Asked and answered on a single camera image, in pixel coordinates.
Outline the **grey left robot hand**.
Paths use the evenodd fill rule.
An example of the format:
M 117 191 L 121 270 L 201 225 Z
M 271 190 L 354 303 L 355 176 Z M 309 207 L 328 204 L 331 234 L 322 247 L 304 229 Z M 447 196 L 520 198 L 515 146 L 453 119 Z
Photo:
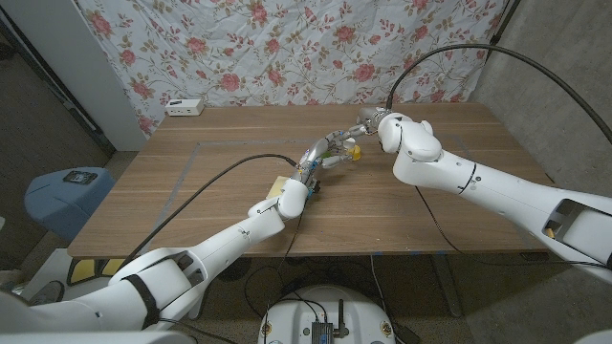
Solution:
M 346 138 L 343 131 L 334 131 L 317 140 L 302 156 L 292 179 L 309 186 L 319 168 L 333 168 L 342 162 L 351 161 L 350 149 L 356 147 L 353 138 Z

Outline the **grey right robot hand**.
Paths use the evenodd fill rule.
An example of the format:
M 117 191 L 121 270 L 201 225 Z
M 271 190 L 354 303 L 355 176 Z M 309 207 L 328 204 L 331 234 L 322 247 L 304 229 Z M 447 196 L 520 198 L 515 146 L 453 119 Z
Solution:
M 348 139 L 376 134 L 381 121 L 390 113 L 390 110 L 383 107 L 360 108 L 357 116 L 357 124 L 347 130 L 345 137 Z

